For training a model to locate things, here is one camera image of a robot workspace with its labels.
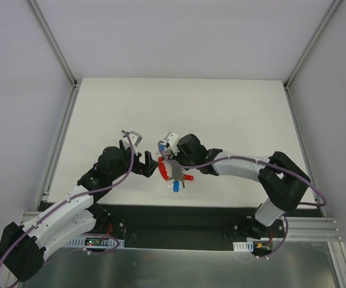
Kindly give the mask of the red key tag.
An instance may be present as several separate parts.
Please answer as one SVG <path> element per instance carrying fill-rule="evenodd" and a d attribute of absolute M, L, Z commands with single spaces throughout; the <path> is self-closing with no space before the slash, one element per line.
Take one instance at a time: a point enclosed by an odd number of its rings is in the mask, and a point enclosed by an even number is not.
<path fill-rule="evenodd" d="M 193 181 L 194 177 L 191 176 L 191 175 L 184 175 L 184 180 L 186 180 L 186 181 Z"/>

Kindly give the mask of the red-handled metal key organizer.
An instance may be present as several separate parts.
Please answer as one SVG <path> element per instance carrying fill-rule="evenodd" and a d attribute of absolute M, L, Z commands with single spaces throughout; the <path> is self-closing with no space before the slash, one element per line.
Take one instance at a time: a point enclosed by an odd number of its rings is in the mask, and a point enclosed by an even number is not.
<path fill-rule="evenodd" d="M 165 181 L 170 181 L 173 189 L 174 181 L 180 182 L 180 188 L 185 186 L 184 172 L 177 165 L 170 164 L 162 155 L 158 157 L 158 170 Z"/>

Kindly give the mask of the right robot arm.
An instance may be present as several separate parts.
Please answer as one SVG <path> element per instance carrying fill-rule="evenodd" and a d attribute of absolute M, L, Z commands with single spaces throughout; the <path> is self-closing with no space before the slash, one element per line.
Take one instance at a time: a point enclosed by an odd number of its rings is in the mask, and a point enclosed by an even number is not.
<path fill-rule="evenodd" d="M 241 234 L 259 239 L 272 230 L 272 224 L 287 212 L 296 210 L 308 189 L 310 178 L 285 153 L 276 151 L 269 157 L 231 154 L 225 150 L 207 149 L 194 134 L 183 137 L 168 133 L 166 144 L 170 157 L 186 170 L 197 169 L 213 176 L 236 176 L 258 182 L 267 199 L 254 215 L 237 225 Z"/>

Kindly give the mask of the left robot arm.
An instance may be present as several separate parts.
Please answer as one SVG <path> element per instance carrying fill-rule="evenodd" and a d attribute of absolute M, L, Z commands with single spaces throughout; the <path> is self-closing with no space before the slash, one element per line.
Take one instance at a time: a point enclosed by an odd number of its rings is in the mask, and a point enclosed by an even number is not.
<path fill-rule="evenodd" d="M 119 146 L 103 150 L 96 163 L 61 200 L 23 224 L 7 225 L 0 240 L 0 270 L 7 268 L 24 282 L 32 278 L 44 262 L 67 242 L 79 235 L 93 233 L 111 237 L 109 213 L 98 204 L 130 173 L 152 176 L 158 162 L 149 151 L 141 154 L 128 139 Z"/>

